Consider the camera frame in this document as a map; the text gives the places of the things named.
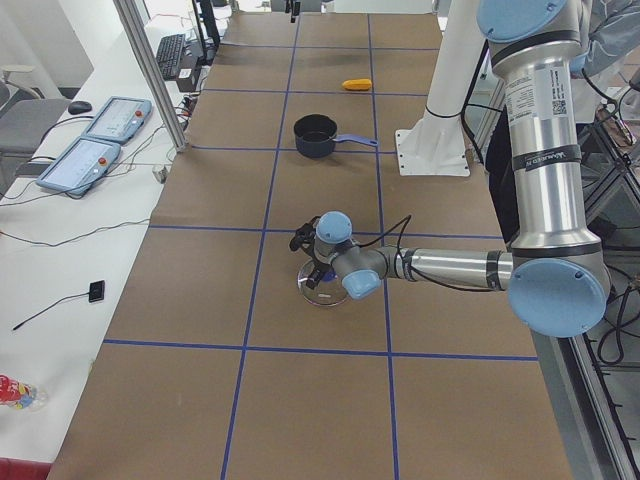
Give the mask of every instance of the table surface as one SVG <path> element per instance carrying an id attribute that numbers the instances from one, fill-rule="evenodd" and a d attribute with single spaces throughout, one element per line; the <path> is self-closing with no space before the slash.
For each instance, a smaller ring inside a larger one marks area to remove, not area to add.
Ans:
<path id="1" fill-rule="evenodd" d="M 159 17 L 147 33 L 155 48 L 163 35 L 181 29 L 179 21 Z M 182 98 L 167 82 L 176 105 Z M 112 95 L 147 98 L 151 91 L 123 34 L 78 92 L 95 113 Z M 70 117 L 66 112 L 61 117 Z M 79 119 L 56 127 L 36 155 L 55 157 L 86 128 Z M 131 155 L 162 125 L 152 111 L 143 128 L 124 147 L 119 161 Z M 33 241 L 57 243 L 100 227 L 139 222 L 150 217 L 162 185 L 152 174 L 155 164 L 167 164 L 175 152 L 166 130 L 159 130 L 148 148 L 136 155 L 134 167 L 121 166 L 80 200 L 53 195 L 19 178 L 0 201 L 3 232 Z M 126 225 L 59 247 L 34 246 L 0 236 L 2 288 L 0 303 L 0 373 L 47 391 L 46 407 L 36 411 L 0 409 L 0 458 L 52 462 L 62 445 L 104 334 L 147 229 L 147 223 Z M 89 283 L 106 281 L 105 299 L 63 302 L 21 329 L 12 327 L 56 300 L 87 292 Z"/>
<path id="2" fill-rule="evenodd" d="M 394 132 L 423 114 L 436 18 L 238 15 L 225 40 L 49 478 L 570 478 L 504 293 L 389 281 L 322 309 L 297 291 L 305 258 L 289 239 L 328 210 L 349 214 L 363 241 L 411 213 L 403 245 L 503 247 L 481 167 L 398 173 Z M 341 89 L 361 77 L 372 91 Z M 308 113 L 380 146 L 304 158 L 292 125 Z M 114 202 L 133 218 L 132 202 Z M 117 239 L 103 238 L 87 245 L 110 261 Z M 42 328 L 83 325 L 59 315 Z"/>

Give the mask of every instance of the yellow object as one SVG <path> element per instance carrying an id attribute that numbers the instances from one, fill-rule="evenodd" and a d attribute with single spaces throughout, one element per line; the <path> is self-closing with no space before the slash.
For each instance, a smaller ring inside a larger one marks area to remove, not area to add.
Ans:
<path id="1" fill-rule="evenodd" d="M 342 82 L 342 88 L 345 90 L 359 90 L 366 91 L 373 86 L 373 83 L 368 78 L 358 78 L 355 80 L 346 80 Z"/>

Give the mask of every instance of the plastic bottle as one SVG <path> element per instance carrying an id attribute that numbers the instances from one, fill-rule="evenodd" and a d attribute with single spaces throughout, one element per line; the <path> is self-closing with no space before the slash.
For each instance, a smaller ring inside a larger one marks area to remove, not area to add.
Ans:
<path id="1" fill-rule="evenodd" d="M 19 382 L 6 375 L 0 375 L 0 405 L 6 405 L 15 410 L 38 410 L 47 401 L 44 390 Z"/>

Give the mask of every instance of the blue case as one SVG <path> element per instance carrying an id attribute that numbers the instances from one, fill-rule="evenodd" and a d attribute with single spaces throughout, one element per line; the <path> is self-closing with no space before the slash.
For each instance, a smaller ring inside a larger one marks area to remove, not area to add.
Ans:
<path id="1" fill-rule="evenodd" d="M 70 195 L 82 196 L 107 174 L 120 156 L 119 144 L 78 137 L 36 180 L 36 184 Z"/>
<path id="2" fill-rule="evenodd" d="M 111 97 L 82 135 L 124 145 L 142 127 L 151 108 L 149 100 Z"/>

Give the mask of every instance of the keyboard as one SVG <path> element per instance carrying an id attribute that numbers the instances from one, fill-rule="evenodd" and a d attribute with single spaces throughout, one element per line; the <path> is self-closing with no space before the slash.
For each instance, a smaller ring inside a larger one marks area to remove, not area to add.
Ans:
<path id="1" fill-rule="evenodd" d="M 175 80 L 178 77 L 184 46 L 185 35 L 183 33 L 162 37 L 160 40 L 156 62 L 158 62 L 164 80 Z"/>

